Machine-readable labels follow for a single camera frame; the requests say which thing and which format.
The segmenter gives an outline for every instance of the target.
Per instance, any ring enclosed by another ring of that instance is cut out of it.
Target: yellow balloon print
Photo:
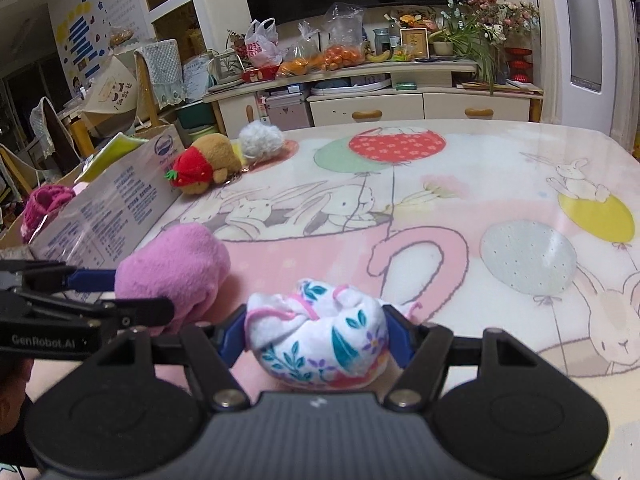
[[[636,235],[634,216],[619,198],[604,202],[558,196],[562,211],[580,228],[607,242],[626,244]]]

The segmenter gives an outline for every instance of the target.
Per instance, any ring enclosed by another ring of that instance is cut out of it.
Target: banana
[[[378,56],[372,56],[371,54],[367,54],[367,61],[371,63],[382,63],[384,61],[388,61],[391,58],[391,52],[385,50],[382,54]]]

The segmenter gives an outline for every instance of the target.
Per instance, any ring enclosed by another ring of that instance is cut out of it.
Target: white door
[[[561,122],[609,135],[616,93],[612,0],[556,0]]]

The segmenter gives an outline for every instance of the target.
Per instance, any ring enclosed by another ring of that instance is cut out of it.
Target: gray balloon print
[[[527,220],[489,227],[480,241],[480,255],[495,278],[530,296],[564,291],[572,282],[577,259],[563,234]]]

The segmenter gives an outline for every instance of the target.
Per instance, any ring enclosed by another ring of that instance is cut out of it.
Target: cabinet drawer
[[[314,101],[310,104],[315,126],[424,118],[422,94],[348,97]],[[370,114],[370,112],[382,112],[382,115],[367,118],[379,115],[378,113]],[[359,115],[365,118],[359,120],[357,118]]]
[[[529,99],[464,94],[424,94],[425,119],[466,119],[465,109],[491,109],[494,120],[529,121]]]
[[[255,101],[255,94],[246,94],[228,99],[222,99],[219,102],[222,120],[225,121],[226,135],[229,139],[237,139],[240,130],[249,123],[247,118],[247,107],[251,107],[254,111],[254,117],[257,119],[258,103]]]

